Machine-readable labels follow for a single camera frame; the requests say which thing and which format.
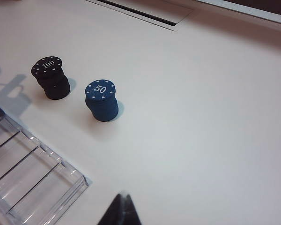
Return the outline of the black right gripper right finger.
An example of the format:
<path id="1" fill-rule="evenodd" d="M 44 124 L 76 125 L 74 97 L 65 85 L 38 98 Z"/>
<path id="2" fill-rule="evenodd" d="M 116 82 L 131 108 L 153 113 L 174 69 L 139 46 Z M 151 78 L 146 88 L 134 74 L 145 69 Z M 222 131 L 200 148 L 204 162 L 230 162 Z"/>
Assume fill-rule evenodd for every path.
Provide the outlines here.
<path id="1" fill-rule="evenodd" d="M 141 225 L 141 221 L 137 214 L 134 203 L 130 195 L 125 198 L 124 212 L 123 212 L 123 224 L 124 225 Z"/>

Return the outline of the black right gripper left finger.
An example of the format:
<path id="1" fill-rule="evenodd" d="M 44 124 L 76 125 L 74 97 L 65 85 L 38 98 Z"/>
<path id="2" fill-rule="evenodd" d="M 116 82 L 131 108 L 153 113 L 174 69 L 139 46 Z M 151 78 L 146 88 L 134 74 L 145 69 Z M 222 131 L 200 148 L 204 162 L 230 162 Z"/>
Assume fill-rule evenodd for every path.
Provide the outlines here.
<path id="1" fill-rule="evenodd" d="M 117 194 L 98 225 L 122 225 L 125 219 L 125 204 L 126 200 L 123 195 Z"/>

